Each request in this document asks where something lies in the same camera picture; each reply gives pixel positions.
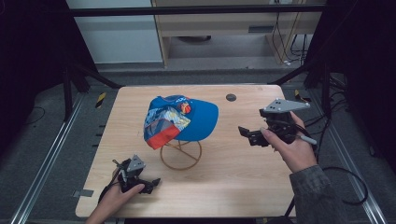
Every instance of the metal bracket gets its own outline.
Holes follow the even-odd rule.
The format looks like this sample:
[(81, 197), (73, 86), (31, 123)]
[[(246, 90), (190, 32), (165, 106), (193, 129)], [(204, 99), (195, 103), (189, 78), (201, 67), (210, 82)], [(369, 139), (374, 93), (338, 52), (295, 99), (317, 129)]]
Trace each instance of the metal bracket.
[(271, 104), (266, 106), (263, 111), (266, 113), (285, 113), (292, 110), (307, 109), (311, 107), (309, 103), (300, 103), (276, 98)]

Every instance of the wooden table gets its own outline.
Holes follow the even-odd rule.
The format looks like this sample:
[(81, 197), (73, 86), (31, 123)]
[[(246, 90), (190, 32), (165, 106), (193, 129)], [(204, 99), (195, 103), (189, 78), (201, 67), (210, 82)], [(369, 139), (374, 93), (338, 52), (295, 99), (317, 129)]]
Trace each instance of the wooden table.
[[(229, 93), (236, 95), (236, 101), (226, 99)], [(212, 102), (219, 107), (215, 130), (200, 142), (201, 159), (185, 171), (165, 166), (160, 150), (153, 150), (143, 139), (150, 101), (158, 95), (173, 94)], [(121, 88), (84, 186), (94, 193), (79, 199), (76, 214), (88, 217), (95, 208), (116, 168), (112, 160), (121, 162), (137, 154), (147, 165), (140, 177), (148, 181), (160, 177), (162, 181), (151, 194), (132, 198), (116, 217), (282, 216), (293, 197), (290, 170), (270, 147), (251, 147), (237, 128), (256, 131), (266, 127), (259, 109), (276, 97), (283, 98), (282, 90), (270, 85)], [(174, 158), (180, 162), (187, 160), (180, 155), (168, 160)]]

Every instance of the baseball cap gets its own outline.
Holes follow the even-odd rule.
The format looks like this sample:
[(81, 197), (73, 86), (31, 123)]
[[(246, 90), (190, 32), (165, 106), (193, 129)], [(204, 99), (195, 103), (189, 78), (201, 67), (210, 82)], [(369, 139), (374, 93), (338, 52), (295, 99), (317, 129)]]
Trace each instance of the baseball cap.
[(201, 141), (215, 129), (219, 117), (216, 105), (184, 95), (157, 96), (148, 108), (144, 138), (154, 149), (172, 139)]

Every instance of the human hand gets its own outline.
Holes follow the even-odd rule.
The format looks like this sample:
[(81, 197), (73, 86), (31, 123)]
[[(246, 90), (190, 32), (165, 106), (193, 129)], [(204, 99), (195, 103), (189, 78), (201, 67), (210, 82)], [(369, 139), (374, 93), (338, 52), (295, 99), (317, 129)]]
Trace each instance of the human hand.
[[(293, 120), (304, 128), (303, 121), (293, 112), (290, 113)], [(291, 144), (287, 144), (273, 132), (264, 128), (260, 128), (260, 130), (262, 131), (262, 135), (267, 140), (267, 142), (280, 153), (283, 161), (288, 165), (289, 169), (293, 173), (302, 171), (308, 167), (318, 164), (311, 145), (304, 140), (297, 138)]]
[(139, 184), (122, 193), (120, 183), (117, 178), (113, 181), (113, 185), (103, 196), (102, 200), (86, 220), (86, 224), (104, 223), (109, 217), (118, 212), (130, 199), (139, 193), (145, 187), (144, 184)]

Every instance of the camouflage sleeve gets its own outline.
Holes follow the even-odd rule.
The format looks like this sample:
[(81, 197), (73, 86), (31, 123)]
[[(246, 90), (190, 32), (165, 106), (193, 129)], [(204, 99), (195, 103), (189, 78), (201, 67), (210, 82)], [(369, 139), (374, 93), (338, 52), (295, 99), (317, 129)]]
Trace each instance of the camouflage sleeve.
[(290, 175), (298, 223), (347, 223), (347, 213), (318, 166)]

